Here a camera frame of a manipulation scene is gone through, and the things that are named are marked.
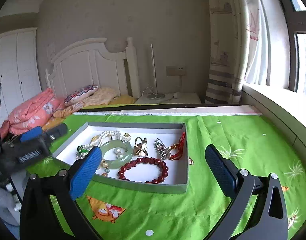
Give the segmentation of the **grey gloved left hand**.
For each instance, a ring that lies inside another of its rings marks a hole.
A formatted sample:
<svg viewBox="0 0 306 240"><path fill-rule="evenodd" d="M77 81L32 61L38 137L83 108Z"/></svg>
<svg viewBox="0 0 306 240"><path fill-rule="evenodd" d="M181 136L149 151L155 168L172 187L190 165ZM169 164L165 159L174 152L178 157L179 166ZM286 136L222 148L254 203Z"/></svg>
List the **grey gloved left hand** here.
<svg viewBox="0 0 306 240"><path fill-rule="evenodd" d="M0 184L0 218L15 239L20 239L19 224L22 208L18 192L11 179Z"/></svg>

